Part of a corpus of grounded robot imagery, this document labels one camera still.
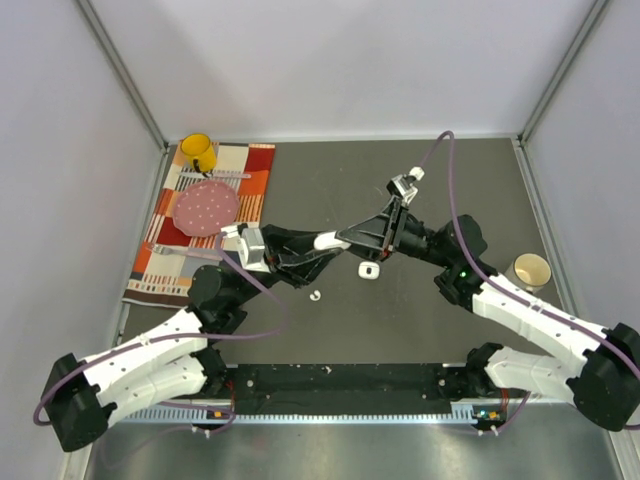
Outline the white charging case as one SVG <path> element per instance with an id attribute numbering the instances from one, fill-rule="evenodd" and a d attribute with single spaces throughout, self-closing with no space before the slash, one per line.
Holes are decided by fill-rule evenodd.
<path id="1" fill-rule="evenodd" d="M 380 276 L 380 265 L 372 261 L 362 261 L 358 266 L 357 273 L 364 280 L 376 280 Z"/>
<path id="2" fill-rule="evenodd" d="M 313 248 L 318 251 L 341 249 L 347 250 L 351 244 L 336 237 L 336 231 L 318 234 L 313 241 Z"/>

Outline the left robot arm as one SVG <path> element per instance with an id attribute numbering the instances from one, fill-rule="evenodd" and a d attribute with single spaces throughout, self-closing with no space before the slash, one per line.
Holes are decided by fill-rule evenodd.
<path id="1" fill-rule="evenodd" d="M 246 316 L 243 305 L 270 294 L 279 282 L 308 285 L 351 246 L 336 231 L 223 228 L 214 244 L 218 258 L 194 273 L 188 305 L 108 351 L 57 359 L 34 423 L 51 427 L 62 451 L 70 453 L 139 410 L 185 395 L 220 394 L 226 366 L 213 345 L 241 340 L 236 330 Z"/>

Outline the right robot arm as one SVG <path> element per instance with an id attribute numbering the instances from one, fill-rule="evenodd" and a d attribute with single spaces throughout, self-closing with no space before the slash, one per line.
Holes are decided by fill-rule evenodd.
<path id="1" fill-rule="evenodd" d="M 575 317 L 538 299 L 480 261 L 487 244 L 469 215 L 432 231 L 390 200 L 382 212 L 340 230 L 337 239 L 372 260 L 401 253 L 442 267 L 434 282 L 445 299 L 492 320 L 544 350 L 524 354 L 488 345 L 467 370 L 469 388 L 487 396 L 499 387 L 536 392 L 573 405 L 609 431 L 633 429 L 639 407 L 639 334 L 619 323 L 613 328 Z"/>

